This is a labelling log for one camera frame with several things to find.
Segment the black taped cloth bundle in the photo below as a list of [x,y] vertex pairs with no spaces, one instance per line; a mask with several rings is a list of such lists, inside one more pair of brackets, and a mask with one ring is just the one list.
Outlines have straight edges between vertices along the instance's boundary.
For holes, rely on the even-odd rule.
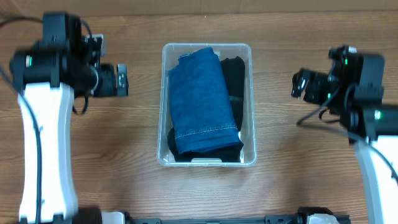
[[174,128],[172,128],[168,133],[167,143],[176,162],[191,162],[193,159],[221,159],[222,162],[240,162],[240,153],[244,146],[242,142],[207,152],[184,152],[179,154],[174,137]]

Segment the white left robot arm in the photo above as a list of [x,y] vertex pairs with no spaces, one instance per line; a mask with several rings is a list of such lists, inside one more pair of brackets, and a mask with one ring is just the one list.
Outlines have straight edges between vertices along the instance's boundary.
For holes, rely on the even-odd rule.
[[66,12],[40,19],[42,38],[17,50],[6,81],[18,96],[24,127],[20,223],[126,223],[123,212],[80,207],[72,175],[71,117],[75,99],[127,96],[124,64],[102,64],[104,38]]

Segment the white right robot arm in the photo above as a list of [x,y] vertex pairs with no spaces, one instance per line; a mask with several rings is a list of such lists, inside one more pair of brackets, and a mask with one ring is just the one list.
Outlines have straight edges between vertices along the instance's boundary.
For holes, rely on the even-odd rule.
[[[203,44],[170,43],[165,46],[162,59],[162,84],[160,95],[159,162],[171,167],[251,167],[257,160],[254,122],[254,89],[251,49],[245,59],[244,96],[232,96],[243,104],[242,126],[238,133],[243,147],[238,162],[227,162],[220,157],[194,157],[187,162],[176,160],[169,149],[168,136],[172,129],[170,118],[169,73],[177,63],[178,53],[199,50]],[[379,54],[357,53],[356,48],[344,45],[329,49],[332,59],[329,73],[301,68],[292,77],[292,97],[303,98],[307,103],[322,107],[319,119],[326,109],[339,116],[337,123],[346,128],[350,143],[359,162],[366,195],[369,220],[388,223],[394,218],[392,207],[397,200],[397,105],[382,104],[384,88],[384,57]]]

